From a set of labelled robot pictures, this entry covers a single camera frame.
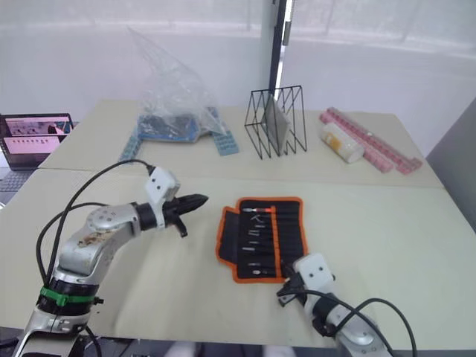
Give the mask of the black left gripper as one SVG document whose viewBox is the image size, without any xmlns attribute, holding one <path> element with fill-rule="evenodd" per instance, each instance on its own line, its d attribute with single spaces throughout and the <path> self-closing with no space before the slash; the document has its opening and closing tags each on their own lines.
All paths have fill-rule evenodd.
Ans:
<svg viewBox="0 0 476 357">
<path fill-rule="evenodd" d="M 206 195 L 194 193 L 182 196 L 180 199 L 165 202 L 162 207 L 165 227 L 174 226 L 181 238 L 186 237 L 187 228 L 181 220 L 181 215 L 199 209 L 207 200 L 208 197 Z"/>
</svg>

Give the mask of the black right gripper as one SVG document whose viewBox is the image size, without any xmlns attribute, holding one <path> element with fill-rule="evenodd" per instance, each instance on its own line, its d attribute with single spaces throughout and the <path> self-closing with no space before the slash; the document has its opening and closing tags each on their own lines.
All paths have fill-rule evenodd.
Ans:
<svg viewBox="0 0 476 357">
<path fill-rule="evenodd" d="M 283 287 L 277 292 L 278 303 L 284 307 L 292 300 L 297 300 L 301 306 L 306 302 L 306 296 L 303 294 L 289 294 L 290 291 L 303 290 L 304 283 L 300 273 L 293 269 L 291 263 L 286 263 L 283 260 L 280 262 L 280 269 L 282 277 L 285 278 Z"/>
</svg>

